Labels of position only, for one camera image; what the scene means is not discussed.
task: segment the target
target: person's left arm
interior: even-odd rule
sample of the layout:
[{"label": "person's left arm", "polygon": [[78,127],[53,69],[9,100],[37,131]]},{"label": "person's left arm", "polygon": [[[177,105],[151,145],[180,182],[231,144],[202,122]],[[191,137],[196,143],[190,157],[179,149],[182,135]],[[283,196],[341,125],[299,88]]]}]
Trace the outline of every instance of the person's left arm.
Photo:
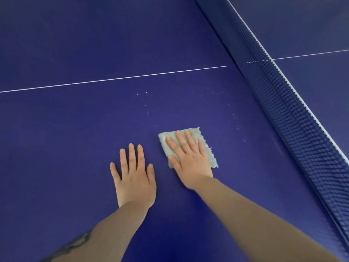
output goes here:
[{"label": "person's left arm", "polygon": [[145,170],[143,148],[138,145],[138,163],[133,144],[129,145],[129,165],[126,151],[120,150],[121,179],[114,163],[110,170],[114,178],[119,209],[99,222],[96,227],[75,239],[41,262],[119,262],[129,242],[141,226],[148,209],[154,204],[156,183],[153,165]]}]

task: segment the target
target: finger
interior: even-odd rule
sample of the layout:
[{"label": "finger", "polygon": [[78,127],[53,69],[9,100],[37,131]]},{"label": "finger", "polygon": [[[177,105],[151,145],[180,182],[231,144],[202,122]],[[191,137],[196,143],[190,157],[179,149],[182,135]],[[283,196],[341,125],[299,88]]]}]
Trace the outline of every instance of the finger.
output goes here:
[{"label": "finger", "polygon": [[149,164],[147,167],[147,176],[150,185],[156,185],[155,183],[155,172],[152,164]]},{"label": "finger", "polygon": [[115,185],[119,184],[121,181],[121,178],[118,171],[116,170],[116,166],[114,163],[110,163],[110,172],[111,172],[111,175],[113,176]]},{"label": "finger", "polygon": [[127,164],[125,149],[120,150],[120,164],[121,173],[123,174],[123,176],[126,176],[129,173],[129,165]]},{"label": "finger", "polygon": [[138,163],[137,163],[137,169],[145,169],[146,168],[146,163],[144,159],[144,152],[143,152],[143,147],[142,145],[137,146],[137,151],[138,151]]},{"label": "finger", "polygon": [[182,146],[183,150],[185,151],[185,153],[191,153],[191,152],[193,152],[193,151],[190,149],[190,147],[189,147],[187,141],[185,140],[185,138],[183,137],[183,135],[182,135],[182,133],[181,133],[180,131],[177,131],[177,132],[176,132],[176,136],[177,136],[177,139],[178,139],[180,145]]},{"label": "finger", "polygon": [[200,152],[200,154],[201,154],[202,156],[205,156],[205,157],[206,157],[205,148],[204,148],[203,143],[202,143],[202,141],[201,141],[200,139],[199,139],[199,141],[198,141],[198,150],[199,150],[199,152]]},{"label": "finger", "polygon": [[179,158],[182,158],[185,155],[183,150],[177,144],[175,144],[170,137],[166,138],[166,142],[169,147],[178,155]]},{"label": "finger", "polygon": [[192,151],[195,152],[195,153],[198,153],[198,147],[197,147],[197,145],[196,145],[192,135],[190,134],[190,132],[187,131],[185,133],[185,136],[187,137],[187,140],[189,142],[189,146],[192,149]]},{"label": "finger", "polygon": [[169,156],[169,161],[170,161],[170,163],[172,164],[173,168],[176,170],[177,173],[182,170],[182,166],[180,165],[180,163],[178,162],[176,157],[174,157],[173,155],[170,155]]},{"label": "finger", "polygon": [[129,165],[130,172],[134,172],[137,170],[136,153],[134,151],[134,146],[132,143],[129,144]]}]

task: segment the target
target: forearm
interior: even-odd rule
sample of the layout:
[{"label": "forearm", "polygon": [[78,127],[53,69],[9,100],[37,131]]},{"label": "forearm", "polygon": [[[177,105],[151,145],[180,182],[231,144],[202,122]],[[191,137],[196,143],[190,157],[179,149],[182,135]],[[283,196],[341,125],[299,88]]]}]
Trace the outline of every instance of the forearm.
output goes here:
[{"label": "forearm", "polygon": [[300,230],[217,179],[204,178],[195,191],[251,261],[338,261]]},{"label": "forearm", "polygon": [[99,222],[91,237],[69,254],[61,255],[53,262],[119,262],[129,242],[141,226],[148,209],[129,202]]}]

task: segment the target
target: person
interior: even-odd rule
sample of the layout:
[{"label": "person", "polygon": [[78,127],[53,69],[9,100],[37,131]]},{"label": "person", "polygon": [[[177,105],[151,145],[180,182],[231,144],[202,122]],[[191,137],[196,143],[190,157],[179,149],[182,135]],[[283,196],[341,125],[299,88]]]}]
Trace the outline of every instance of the person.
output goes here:
[{"label": "person", "polygon": [[[203,144],[195,144],[189,132],[184,139],[176,136],[180,148],[167,138],[167,144],[178,155],[169,157],[178,177],[188,189],[194,190],[218,216],[231,237],[250,261],[339,261],[332,253],[291,224],[223,185],[212,174]],[[59,249],[42,261],[54,262],[119,262],[141,226],[156,197],[152,164],[145,169],[141,145],[136,162],[133,144],[120,150],[122,179],[115,164],[110,164],[119,208],[96,227]]]}]

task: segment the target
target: gray cleaning cloth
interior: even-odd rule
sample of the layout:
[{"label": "gray cleaning cloth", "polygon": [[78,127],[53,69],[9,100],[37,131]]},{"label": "gray cleaning cloth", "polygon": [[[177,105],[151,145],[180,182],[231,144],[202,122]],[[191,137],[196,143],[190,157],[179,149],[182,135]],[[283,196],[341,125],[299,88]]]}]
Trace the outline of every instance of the gray cleaning cloth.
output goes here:
[{"label": "gray cleaning cloth", "polygon": [[[183,135],[184,139],[188,142],[186,136],[185,136],[185,132],[189,131],[190,134],[192,135],[196,145],[198,145],[198,140],[200,139],[203,143],[203,146],[205,148],[205,152],[207,154],[207,157],[208,157],[208,160],[210,162],[210,165],[212,168],[217,168],[218,165],[217,165],[217,161],[216,161],[216,158],[213,156],[212,154],[212,151],[211,149],[208,147],[205,139],[203,138],[203,136],[201,135],[201,131],[200,131],[200,128],[197,127],[197,128],[188,128],[186,130],[181,130],[181,134]],[[167,157],[169,157],[170,155],[173,155],[175,156],[178,160],[178,156],[175,154],[174,151],[172,151],[172,149],[167,145],[166,143],[166,138],[167,137],[171,137],[172,140],[175,142],[175,144],[177,144],[179,147],[181,147],[181,145],[179,144],[179,141],[176,137],[176,131],[168,131],[168,132],[163,132],[163,133],[160,133],[159,134],[159,139],[160,139],[160,142],[161,142],[161,146],[166,154]],[[169,162],[169,167],[170,168],[173,168],[172,164]]]}]

